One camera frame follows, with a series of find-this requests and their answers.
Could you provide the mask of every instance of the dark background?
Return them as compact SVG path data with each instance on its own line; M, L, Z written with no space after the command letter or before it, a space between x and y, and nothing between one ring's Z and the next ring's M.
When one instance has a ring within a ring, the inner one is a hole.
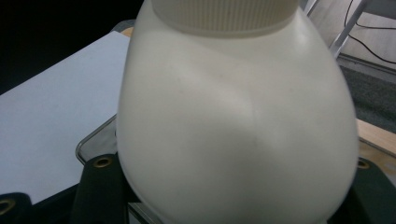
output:
M135 19L143 0L0 1L0 94Z

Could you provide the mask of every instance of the bottle cap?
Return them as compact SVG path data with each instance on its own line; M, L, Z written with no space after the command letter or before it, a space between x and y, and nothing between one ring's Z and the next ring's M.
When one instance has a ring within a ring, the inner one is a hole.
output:
M299 0L152 0L157 16L199 34L266 33L289 23Z

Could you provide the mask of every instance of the metal stand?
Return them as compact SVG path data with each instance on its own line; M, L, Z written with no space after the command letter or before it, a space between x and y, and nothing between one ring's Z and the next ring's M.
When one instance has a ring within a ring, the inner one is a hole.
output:
M349 35L350 31L352 30L353 26L355 25L356 21L359 19L359 17L361 16L361 13L363 13L364 9L366 9L366 7L372 1L373 0L361 0L361 3L358 5L358 8L356 8L353 15L350 17L343 32L341 34L339 34L335 38L335 40L332 42L332 44L330 45L330 52L332 53L332 56L334 58L338 57L338 55L341 52L341 49L344 47L345 43L347 42L348 35Z
M318 2L318 0L308 0L307 1L305 8L304 8L305 15L309 16L309 14L311 14L312 9L314 9L317 2Z

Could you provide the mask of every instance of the white paper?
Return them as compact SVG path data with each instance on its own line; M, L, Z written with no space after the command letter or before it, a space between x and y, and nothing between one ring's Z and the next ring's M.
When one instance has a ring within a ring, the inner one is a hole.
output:
M0 194L38 203L79 182L79 141L117 113L129 38L111 32L0 95Z

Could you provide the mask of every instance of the white plastic bottle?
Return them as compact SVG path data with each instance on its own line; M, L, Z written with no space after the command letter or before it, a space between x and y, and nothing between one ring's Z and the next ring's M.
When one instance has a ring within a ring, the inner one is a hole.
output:
M341 71L298 0L147 0L120 162L165 223L320 223L358 159Z

